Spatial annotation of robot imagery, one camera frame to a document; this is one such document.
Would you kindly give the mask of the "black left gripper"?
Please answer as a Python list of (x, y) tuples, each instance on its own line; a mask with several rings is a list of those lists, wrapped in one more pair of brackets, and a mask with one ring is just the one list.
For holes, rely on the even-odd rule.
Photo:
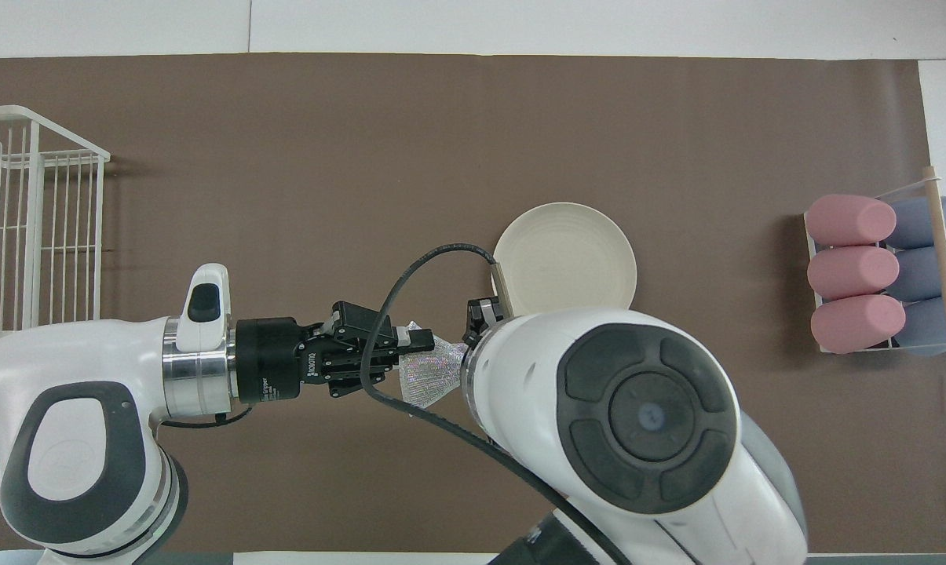
[[(509, 316), (500, 297), (468, 301), (463, 343), (477, 346), (492, 326)], [(386, 315), (361, 305), (338, 301), (333, 304), (327, 333), (321, 324), (300, 326), (291, 317), (240, 319), (236, 323), (237, 398), (243, 404), (294, 399), (301, 383), (322, 384), (324, 361), (338, 349), (335, 341), (362, 352), (374, 330), (373, 352), (430, 352), (434, 349), (431, 330), (394, 326)], [(386, 373), (397, 368), (398, 357), (374, 357), (369, 377), (382, 383)], [(342, 397), (363, 388), (360, 359), (327, 363), (327, 386), (331, 397)]]

